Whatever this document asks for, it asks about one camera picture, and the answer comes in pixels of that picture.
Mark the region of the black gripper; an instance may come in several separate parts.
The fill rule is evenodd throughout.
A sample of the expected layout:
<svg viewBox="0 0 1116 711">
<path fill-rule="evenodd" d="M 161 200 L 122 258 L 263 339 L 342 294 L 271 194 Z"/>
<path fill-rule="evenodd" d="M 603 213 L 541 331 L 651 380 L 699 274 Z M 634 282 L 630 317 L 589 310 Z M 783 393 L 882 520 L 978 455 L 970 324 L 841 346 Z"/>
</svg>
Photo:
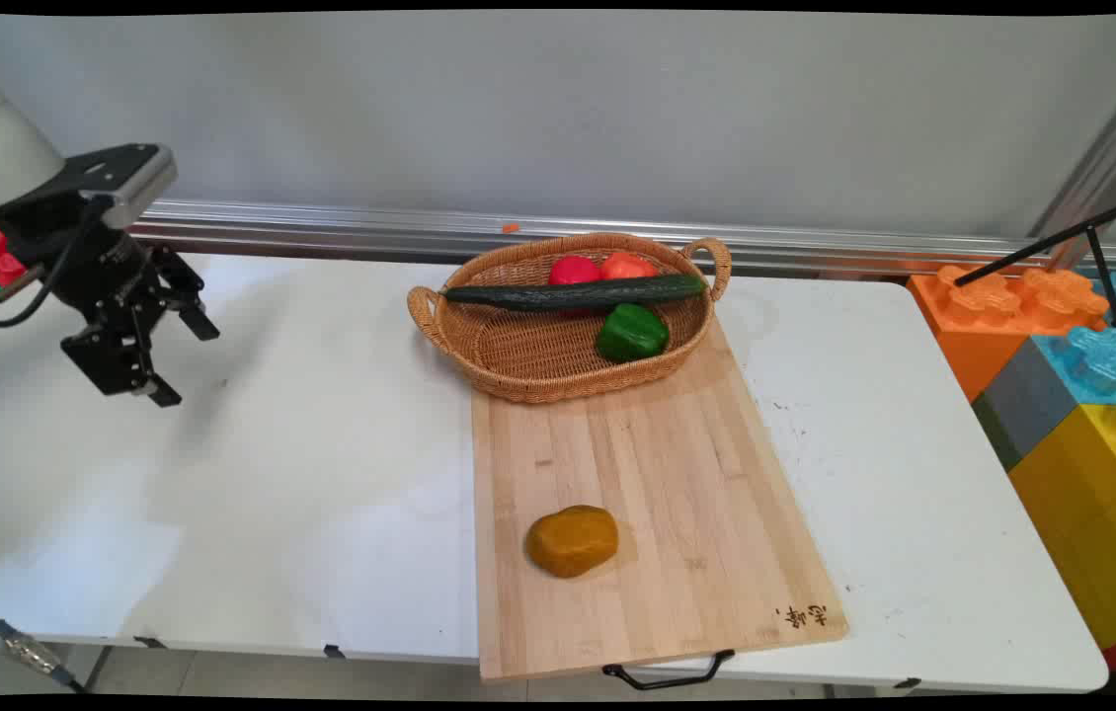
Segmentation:
<svg viewBox="0 0 1116 711">
<path fill-rule="evenodd" d="M 199 342 L 220 336 L 200 298 L 204 280 L 173 249 L 157 246 L 148 257 L 107 225 L 110 206 L 110 199 L 35 199 L 0 208 L 7 251 L 44 268 L 33 302 L 15 318 L 30 319 L 55 296 L 87 318 L 60 346 L 103 395 L 129 393 L 173 409 L 182 396 L 153 367 L 151 336 L 167 309 Z"/>
</svg>

